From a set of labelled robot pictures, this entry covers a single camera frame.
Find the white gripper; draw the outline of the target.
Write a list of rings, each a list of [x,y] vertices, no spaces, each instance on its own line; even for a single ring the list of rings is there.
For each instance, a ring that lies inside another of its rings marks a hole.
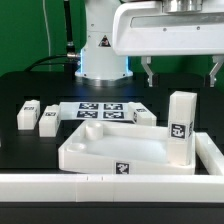
[[[210,86],[224,65],[224,0],[199,0],[196,11],[167,11],[162,1],[127,2],[115,12],[112,46],[118,55],[142,56],[153,86],[149,56],[214,55]]]

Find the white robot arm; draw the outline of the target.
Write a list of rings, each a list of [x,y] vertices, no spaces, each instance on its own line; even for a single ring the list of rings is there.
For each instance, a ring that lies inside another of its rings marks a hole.
[[[132,77],[128,58],[139,56],[149,67],[155,56],[211,55],[206,77],[213,86],[224,66],[224,0],[84,0],[86,44],[81,50],[78,80],[96,86],[115,85]]]

